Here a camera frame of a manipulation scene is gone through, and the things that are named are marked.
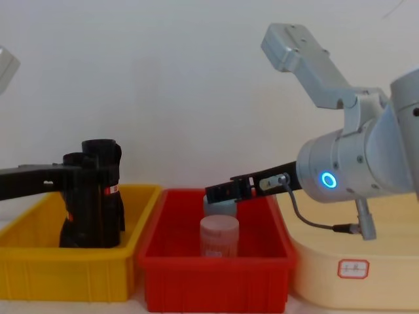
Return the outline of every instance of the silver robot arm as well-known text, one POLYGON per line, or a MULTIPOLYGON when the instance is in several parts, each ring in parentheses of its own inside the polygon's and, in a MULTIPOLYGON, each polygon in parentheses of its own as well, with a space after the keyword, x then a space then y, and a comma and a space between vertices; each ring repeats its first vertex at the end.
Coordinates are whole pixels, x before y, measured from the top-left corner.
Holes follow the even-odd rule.
POLYGON ((19 65, 19 60, 0 46, 0 95, 6 90, 19 65))
POLYGON ((319 108, 343 109, 341 130, 301 148, 297 176, 320 202, 355 200, 364 239, 375 239, 367 198, 419 195, 419 69, 380 88, 352 87, 302 25, 271 24, 262 49, 273 67, 292 72, 319 108))

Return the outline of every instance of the yellow plastic bin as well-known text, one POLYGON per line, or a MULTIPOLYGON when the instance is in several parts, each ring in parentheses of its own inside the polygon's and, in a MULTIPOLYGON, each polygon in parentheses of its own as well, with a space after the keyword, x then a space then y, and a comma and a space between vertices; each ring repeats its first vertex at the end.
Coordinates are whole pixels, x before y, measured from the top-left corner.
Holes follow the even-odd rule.
POLYGON ((155 185, 121 186, 126 231, 113 249, 62 249, 66 215, 49 194, 0 232, 0 299, 123 302, 135 291, 134 262, 145 223, 160 195, 155 185))

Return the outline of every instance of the cream-colored base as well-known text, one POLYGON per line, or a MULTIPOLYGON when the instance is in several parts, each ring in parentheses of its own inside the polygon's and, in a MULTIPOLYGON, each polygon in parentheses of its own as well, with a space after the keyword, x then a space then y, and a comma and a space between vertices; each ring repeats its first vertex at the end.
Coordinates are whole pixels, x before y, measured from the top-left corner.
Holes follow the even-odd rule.
MULTIPOLYGON (((301 213, 322 224, 357 222, 355 202, 323 204, 296 192, 301 213)), ((299 254, 293 290, 335 309, 419 310, 419 203, 414 194, 369 200, 377 240, 305 225, 287 194, 278 203, 299 254), (338 276, 341 260, 369 262, 365 279, 338 276)))

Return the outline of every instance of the table surface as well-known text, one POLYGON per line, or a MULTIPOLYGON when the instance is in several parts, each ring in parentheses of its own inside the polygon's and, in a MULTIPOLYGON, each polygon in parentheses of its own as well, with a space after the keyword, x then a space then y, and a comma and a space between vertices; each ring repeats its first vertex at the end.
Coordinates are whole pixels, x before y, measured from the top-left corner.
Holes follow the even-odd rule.
MULTIPOLYGON (((33 205, 41 196, 30 196, 18 200, 2 201, 0 204, 0 229, 15 219, 25 209, 33 205)), ((144 301, 143 289, 136 292, 124 303, 87 303, 87 302, 27 302, 0 301, 0 314, 125 314, 148 313, 144 301)), ((289 296, 286 314, 380 314, 377 311, 335 311, 310 305, 294 296, 289 296)), ((402 312, 382 312, 382 314, 402 314, 402 312)))

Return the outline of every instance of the label on bin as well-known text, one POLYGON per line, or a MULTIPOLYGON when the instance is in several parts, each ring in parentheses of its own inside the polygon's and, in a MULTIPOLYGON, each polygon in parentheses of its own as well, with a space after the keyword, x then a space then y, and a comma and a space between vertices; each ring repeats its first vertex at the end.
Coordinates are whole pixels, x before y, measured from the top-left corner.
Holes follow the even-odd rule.
POLYGON ((365 279, 368 277, 367 260, 341 260, 338 265, 338 276, 342 279, 365 279))

